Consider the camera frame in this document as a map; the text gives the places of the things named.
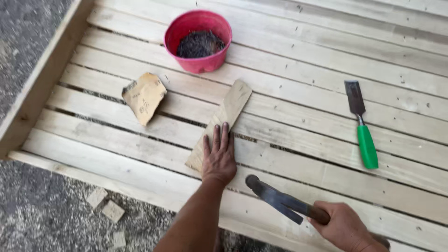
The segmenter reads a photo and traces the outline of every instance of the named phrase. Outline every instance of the hand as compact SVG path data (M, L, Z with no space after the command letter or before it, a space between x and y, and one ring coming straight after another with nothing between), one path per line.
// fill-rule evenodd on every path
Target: hand
M325 210L331 219L327 225L319 224L314 219L310 220L311 224L336 247L346 252L388 251L372 237L356 212L347 204L316 201L314 206Z
M228 185L237 173L235 162L235 138L229 139L228 123L223 123L223 132L220 141L220 126L213 130L213 148L210 149L208 136L204 136L204 161L202 163L202 182L217 180L223 187Z

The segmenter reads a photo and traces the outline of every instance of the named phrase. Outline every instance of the green chisel handle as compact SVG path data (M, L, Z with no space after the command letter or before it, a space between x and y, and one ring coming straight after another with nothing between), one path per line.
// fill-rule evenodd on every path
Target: green chisel handle
M367 169L378 168L378 157L376 155L375 145L369 128L366 125L358 126L359 149L361 150L361 158Z

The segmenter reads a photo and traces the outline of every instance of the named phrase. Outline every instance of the chisel blade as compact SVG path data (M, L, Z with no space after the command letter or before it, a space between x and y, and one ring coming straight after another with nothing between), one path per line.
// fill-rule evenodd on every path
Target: chisel blade
M350 111L357 115L362 115L366 108L362 99L361 89L358 81L344 81L345 91L349 98Z

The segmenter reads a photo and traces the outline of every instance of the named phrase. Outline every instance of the hammer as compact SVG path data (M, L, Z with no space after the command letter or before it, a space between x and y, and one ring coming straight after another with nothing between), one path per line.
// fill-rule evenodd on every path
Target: hammer
M302 224L303 217L297 213L308 216L322 225L326 225L330 222L330 215L325 210L307 204L289 194L282 193L265 182L260 181L255 175L246 177L246 185L252 189L260 199L264 200L266 203L277 209L277 211L299 225ZM390 250L390 243L385 237L374 233L370 234L376 241Z

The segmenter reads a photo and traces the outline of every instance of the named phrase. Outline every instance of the red plastic pot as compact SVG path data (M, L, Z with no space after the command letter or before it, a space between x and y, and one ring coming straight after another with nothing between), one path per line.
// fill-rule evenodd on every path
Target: red plastic pot
M224 49L202 58L187 59L176 56L180 40L196 30L211 30L225 43ZM231 41L232 29L228 22L222 16L207 10L192 10L178 16L169 25L164 38L168 53L179 62L183 69L195 74L218 69L224 63Z

